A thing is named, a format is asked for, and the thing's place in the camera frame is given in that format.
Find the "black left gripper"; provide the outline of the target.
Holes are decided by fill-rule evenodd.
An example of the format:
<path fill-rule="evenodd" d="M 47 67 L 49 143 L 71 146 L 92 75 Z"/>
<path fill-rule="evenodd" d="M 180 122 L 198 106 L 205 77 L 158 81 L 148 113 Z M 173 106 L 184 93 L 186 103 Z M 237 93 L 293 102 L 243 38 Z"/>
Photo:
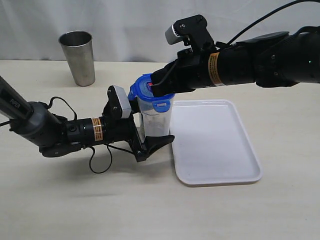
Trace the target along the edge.
<path fill-rule="evenodd" d="M 106 144 L 125 141 L 129 144 L 136 161 L 143 162 L 153 153 L 174 141 L 174 135 L 146 136 L 143 143 L 134 121 L 134 114 L 141 112 L 138 99 L 129 100 L 131 114 L 129 118 L 121 118 L 121 108 L 115 88 L 109 86 L 106 94 L 107 103 L 102 112 L 103 141 Z"/>

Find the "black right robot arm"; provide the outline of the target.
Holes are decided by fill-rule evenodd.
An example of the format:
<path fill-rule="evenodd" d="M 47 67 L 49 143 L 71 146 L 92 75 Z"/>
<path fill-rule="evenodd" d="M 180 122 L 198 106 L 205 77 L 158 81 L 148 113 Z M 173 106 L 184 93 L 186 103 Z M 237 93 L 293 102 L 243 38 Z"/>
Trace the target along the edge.
<path fill-rule="evenodd" d="M 225 44 L 216 42 L 200 14 L 177 20 L 165 32 L 170 45 L 183 42 L 176 60 L 151 74 L 157 97 L 196 89 L 254 83 L 262 88 L 320 81 L 320 29 L 304 26 Z"/>

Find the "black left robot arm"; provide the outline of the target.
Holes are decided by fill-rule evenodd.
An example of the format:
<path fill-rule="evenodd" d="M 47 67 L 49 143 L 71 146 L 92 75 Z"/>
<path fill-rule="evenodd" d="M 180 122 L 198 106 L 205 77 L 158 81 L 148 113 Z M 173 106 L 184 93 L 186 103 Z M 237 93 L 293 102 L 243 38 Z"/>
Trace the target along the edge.
<path fill-rule="evenodd" d="M 56 158 L 97 145 L 125 141 L 137 162 L 174 141 L 173 135 L 140 138 L 133 115 L 137 100 L 129 100 L 122 87 L 111 85 L 102 115 L 68 120 L 49 111 L 49 104 L 26 101 L 3 78 L 0 80 L 0 113 L 9 119 L 10 131 L 35 144 L 46 158 Z"/>

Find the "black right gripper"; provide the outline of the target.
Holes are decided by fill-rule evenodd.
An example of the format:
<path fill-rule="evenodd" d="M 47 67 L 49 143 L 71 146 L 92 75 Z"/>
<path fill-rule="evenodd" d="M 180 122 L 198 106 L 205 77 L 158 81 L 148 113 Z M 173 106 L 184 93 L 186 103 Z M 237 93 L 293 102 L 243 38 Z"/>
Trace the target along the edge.
<path fill-rule="evenodd" d="M 189 48 L 177 53 L 177 61 L 151 74 L 154 97 L 213 86 L 208 74 L 208 59 L 217 49 L 207 25 L 207 20 L 200 14 L 177 20 L 173 24 L 176 33 Z"/>

